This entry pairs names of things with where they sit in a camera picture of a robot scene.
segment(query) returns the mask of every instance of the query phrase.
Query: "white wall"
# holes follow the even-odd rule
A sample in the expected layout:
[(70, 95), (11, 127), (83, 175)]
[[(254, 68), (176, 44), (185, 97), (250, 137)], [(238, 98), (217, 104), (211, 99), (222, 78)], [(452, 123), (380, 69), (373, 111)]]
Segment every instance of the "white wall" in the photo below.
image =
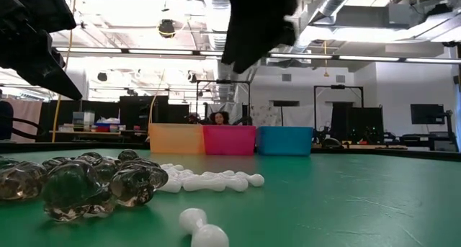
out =
[[(291, 82), (282, 81), (282, 74), (292, 74)], [(313, 87), (317, 85), (334, 85), (336, 75), (345, 75), (344, 85), (354, 85), (354, 74), (347, 68), (329, 68), (329, 77), (325, 77), (325, 68), (312, 70), (311, 68), (259, 67), (253, 83), (251, 84), (251, 105), (269, 106), (271, 100), (299, 101), (306, 112), (310, 112), (313, 126)], [(317, 89), (317, 126), (323, 126), (331, 121), (331, 102), (354, 102), (359, 106), (360, 91)], [(248, 103), (248, 94), (241, 87), (236, 91), (236, 101)]]
[(354, 73), (355, 86), (364, 88), (364, 106), (379, 107), (377, 102), (376, 63), (371, 63)]
[[(70, 58), (67, 67), (67, 76), (72, 80), (77, 89), (80, 91), (83, 100), (89, 97), (89, 77), (86, 73), (84, 58)], [(62, 100), (72, 100), (63, 96)]]
[[(439, 58), (449, 58), (448, 51)], [(354, 74), (354, 82), (364, 87), (366, 107), (382, 105), (384, 128), (396, 135), (447, 130), (446, 125), (412, 125), (411, 104), (443, 104), (445, 110), (455, 110), (450, 65), (371, 63)]]

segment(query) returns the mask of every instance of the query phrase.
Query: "pink plastic bin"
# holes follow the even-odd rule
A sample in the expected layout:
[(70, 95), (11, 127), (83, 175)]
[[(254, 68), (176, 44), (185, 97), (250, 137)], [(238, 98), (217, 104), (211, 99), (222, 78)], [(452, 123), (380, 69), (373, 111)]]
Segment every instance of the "pink plastic bin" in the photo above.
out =
[(250, 156), (254, 154), (256, 127), (243, 125), (204, 125), (207, 155)]

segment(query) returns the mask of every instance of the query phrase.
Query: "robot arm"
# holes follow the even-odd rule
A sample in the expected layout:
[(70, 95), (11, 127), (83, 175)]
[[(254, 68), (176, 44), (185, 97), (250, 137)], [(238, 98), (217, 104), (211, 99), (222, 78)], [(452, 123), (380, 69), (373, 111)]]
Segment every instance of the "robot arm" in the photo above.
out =
[(0, 67), (15, 70), (31, 85), (81, 99), (50, 36), (75, 27), (64, 0), (0, 0)]

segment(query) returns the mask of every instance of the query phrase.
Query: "window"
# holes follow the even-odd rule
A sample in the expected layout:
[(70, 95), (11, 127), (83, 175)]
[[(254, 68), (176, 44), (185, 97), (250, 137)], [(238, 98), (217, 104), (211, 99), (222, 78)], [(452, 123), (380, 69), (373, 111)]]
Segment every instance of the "window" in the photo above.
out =
[(299, 107), (299, 101), (287, 101), (287, 100), (271, 100), (271, 106), (273, 107)]

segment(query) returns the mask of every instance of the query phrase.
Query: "white plastic piece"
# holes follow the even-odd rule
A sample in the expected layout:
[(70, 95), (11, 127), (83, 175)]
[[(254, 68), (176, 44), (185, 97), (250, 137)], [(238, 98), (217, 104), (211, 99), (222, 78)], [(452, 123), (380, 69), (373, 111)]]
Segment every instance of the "white plastic piece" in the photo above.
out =
[(163, 192), (178, 193), (181, 191), (181, 186), (182, 183), (180, 180), (170, 177), (168, 178), (168, 182), (158, 190)]
[(237, 192), (244, 192), (248, 189), (248, 181), (242, 178), (224, 179), (225, 185)]
[(174, 165), (172, 163), (167, 163), (167, 164), (161, 164), (160, 168), (162, 168), (162, 169), (170, 169), (173, 166)]
[(183, 165), (175, 165), (175, 166), (172, 166), (171, 169), (175, 169), (177, 171), (183, 171), (184, 170), (184, 167)]
[(231, 171), (231, 170), (223, 171), (223, 172), (221, 172), (221, 174), (226, 175), (226, 176), (234, 176), (234, 175), (236, 175), (236, 173)]
[(185, 179), (185, 178), (189, 178), (189, 177), (192, 177), (192, 176), (198, 176), (198, 175), (193, 174), (193, 173), (189, 173), (189, 172), (179, 172), (178, 173), (178, 179)]
[(207, 224), (207, 214), (198, 208), (189, 208), (179, 215), (179, 226), (188, 234), (193, 235), (203, 225)]
[(194, 172), (189, 169), (182, 170), (181, 173), (194, 174)]
[(216, 225), (204, 225), (192, 235), (191, 247), (229, 247), (229, 237)]
[(253, 187), (262, 187), (264, 185), (264, 177), (261, 174), (248, 175), (245, 172), (239, 171), (236, 173), (238, 178), (246, 179)]
[(203, 179), (203, 180), (214, 179), (216, 177), (217, 176), (211, 175), (211, 174), (202, 174), (202, 175), (200, 175), (200, 178)]
[(165, 172), (168, 174), (169, 177), (178, 177), (179, 175), (179, 171), (175, 170), (175, 169), (166, 169)]
[(191, 192), (201, 189), (211, 189), (216, 192), (224, 191), (225, 182), (223, 178), (216, 177), (213, 179), (204, 180), (200, 177), (187, 179), (183, 181), (182, 187), (184, 190)]
[(197, 208), (189, 208), (179, 215), (179, 226), (192, 234), (191, 247), (229, 247), (229, 238), (216, 225), (207, 224), (207, 214)]

